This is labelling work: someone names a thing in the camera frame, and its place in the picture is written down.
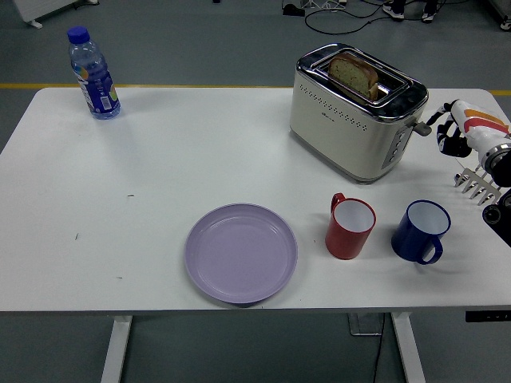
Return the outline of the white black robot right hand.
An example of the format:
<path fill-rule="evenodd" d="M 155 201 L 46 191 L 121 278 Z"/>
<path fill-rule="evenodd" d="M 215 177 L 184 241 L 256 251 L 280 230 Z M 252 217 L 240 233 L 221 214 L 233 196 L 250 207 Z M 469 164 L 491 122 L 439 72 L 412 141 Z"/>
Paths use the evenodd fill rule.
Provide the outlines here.
<path fill-rule="evenodd" d="M 432 126 L 448 113 L 444 124 L 437 127 L 437 143 L 442 154 L 467 157 L 473 150 L 482 166 L 510 156 L 509 126 L 482 107 L 463 100 L 441 106 L 426 122 Z"/>

